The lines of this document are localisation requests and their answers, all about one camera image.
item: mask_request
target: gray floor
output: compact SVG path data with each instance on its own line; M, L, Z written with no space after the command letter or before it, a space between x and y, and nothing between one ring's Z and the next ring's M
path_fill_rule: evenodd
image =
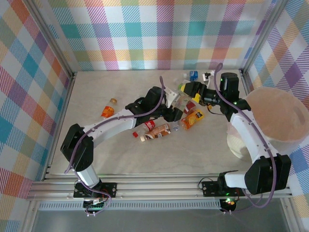
M250 203L241 200L238 209ZM287 232L279 199L264 209L232 215L219 210L107 210L96 217L82 211L39 211L34 232Z

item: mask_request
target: red label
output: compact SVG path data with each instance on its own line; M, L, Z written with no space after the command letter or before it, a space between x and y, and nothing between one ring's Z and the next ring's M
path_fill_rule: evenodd
M145 122L146 127L151 131L153 128L155 128L155 122L150 120L148 122Z

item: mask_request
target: ventilation grille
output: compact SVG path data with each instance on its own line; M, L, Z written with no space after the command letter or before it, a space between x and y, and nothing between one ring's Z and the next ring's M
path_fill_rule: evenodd
M168 210L168 209L219 209L219 200L182 200L182 201L113 201L109 210ZM83 202L45 201L39 210L83 210Z

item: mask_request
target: plaid wall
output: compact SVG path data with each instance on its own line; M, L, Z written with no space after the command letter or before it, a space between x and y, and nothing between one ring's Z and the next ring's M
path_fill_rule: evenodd
M21 0L0 0L0 232L17 231L69 79Z
M309 109L309 1L290 0L249 71L251 90L283 89ZM309 230L309 138L291 154L289 184Z
M238 69L275 2L36 0L77 71Z

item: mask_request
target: blue object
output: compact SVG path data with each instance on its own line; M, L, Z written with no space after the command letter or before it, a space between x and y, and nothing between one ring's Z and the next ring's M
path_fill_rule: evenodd
M196 81L198 78L197 71L190 71L189 73L189 80L190 81Z

